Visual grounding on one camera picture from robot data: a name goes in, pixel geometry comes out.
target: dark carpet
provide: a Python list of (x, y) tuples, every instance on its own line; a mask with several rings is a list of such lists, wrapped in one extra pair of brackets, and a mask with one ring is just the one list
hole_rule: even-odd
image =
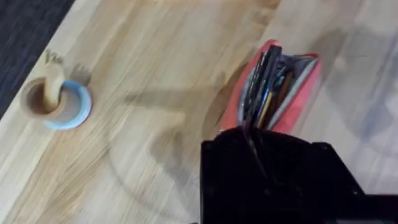
[(74, 0), (0, 0), (0, 118)]

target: wooden table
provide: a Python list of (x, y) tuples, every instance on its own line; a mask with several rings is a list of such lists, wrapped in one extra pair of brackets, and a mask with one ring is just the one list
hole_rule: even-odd
[(267, 27), (277, 5), (76, 0), (49, 48), (90, 69), (92, 114), (51, 131), (14, 100), (0, 121), (0, 221), (197, 222), (200, 142), (269, 38), (323, 59), (293, 134), (332, 143), (366, 192), (398, 193), (398, 2), (283, 0)]
[(278, 3), (76, 0), (49, 48), (67, 73), (91, 71), (93, 111), (51, 131), (14, 100), (0, 122), (0, 221), (198, 222), (200, 143)]

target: wood grain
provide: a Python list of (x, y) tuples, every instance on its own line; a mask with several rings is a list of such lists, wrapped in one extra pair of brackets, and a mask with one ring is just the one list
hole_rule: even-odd
[(323, 61), (293, 134), (332, 143), (367, 193), (396, 194), (398, 2), (283, 0), (268, 25), (277, 5), (77, 0), (49, 47), (91, 70), (93, 113), (53, 132), (14, 100), (0, 121), (0, 221), (198, 221), (200, 142), (270, 38)]
[(92, 114), (51, 131), (13, 101), (0, 121), (0, 222), (198, 222), (200, 143), (278, 3), (76, 0), (49, 48), (67, 75), (90, 71)]

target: light blue tape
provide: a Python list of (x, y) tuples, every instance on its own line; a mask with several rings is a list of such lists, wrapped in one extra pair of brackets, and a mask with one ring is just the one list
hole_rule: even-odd
[(72, 93), (76, 94), (79, 97), (80, 111), (75, 118), (65, 123), (56, 122), (56, 121), (44, 121), (44, 124), (51, 129), (66, 130), (66, 129), (75, 128), (87, 119), (91, 111), (91, 106), (92, 106), (91, 95), (85, 86), (73, 80), (65, 80), (62, 83), (62, 86), (64, 88), (67, 88), (68, 90), (70, 90)]

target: black plastic part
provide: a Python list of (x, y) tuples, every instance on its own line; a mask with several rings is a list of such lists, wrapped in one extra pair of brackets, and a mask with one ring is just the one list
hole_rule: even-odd
[(266, 176), (241, 128), (203, 142), (202, 224), (397, 219), (398, 197), (366, 195), (329, 144), (258, 129), (250, 135)]

